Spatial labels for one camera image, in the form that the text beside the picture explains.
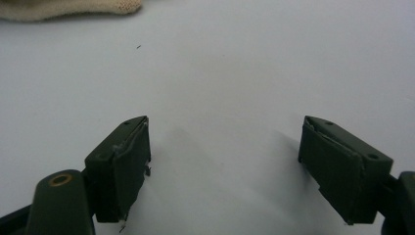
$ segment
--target white surface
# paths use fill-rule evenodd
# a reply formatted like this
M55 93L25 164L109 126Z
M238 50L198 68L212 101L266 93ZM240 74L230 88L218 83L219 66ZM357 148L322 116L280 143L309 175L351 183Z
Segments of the white surface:
M346 226L319 194L301 125L329 119L394 158L394 176L415 169L413 1L143 4L0 21L0 215L147 115L153 175L123 234L380 234L380 215Z

